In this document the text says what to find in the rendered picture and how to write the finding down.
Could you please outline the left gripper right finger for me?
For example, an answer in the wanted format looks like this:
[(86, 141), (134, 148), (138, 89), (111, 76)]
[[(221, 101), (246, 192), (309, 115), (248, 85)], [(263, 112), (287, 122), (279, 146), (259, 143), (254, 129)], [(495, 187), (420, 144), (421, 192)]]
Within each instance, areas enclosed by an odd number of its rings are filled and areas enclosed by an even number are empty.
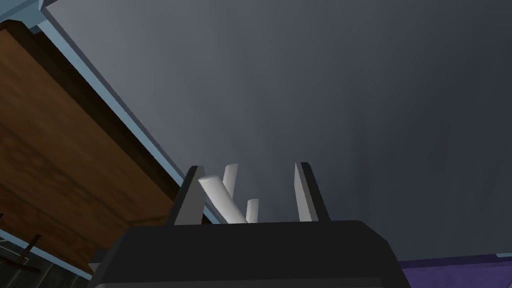
[(331, 221), (313, 169), (308, 162), (295, 163), (294, 191), (301, 222)]

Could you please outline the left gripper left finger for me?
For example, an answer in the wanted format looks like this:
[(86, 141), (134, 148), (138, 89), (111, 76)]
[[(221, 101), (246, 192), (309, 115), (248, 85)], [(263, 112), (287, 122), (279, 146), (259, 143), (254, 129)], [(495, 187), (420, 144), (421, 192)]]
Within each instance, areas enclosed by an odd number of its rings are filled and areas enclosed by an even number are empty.
[(174, 203), (175, 225), (200, 225), (206, 203), (206, 193), (199, 183), (205, 176), (204, 166), (193, 165), (189, 168)]

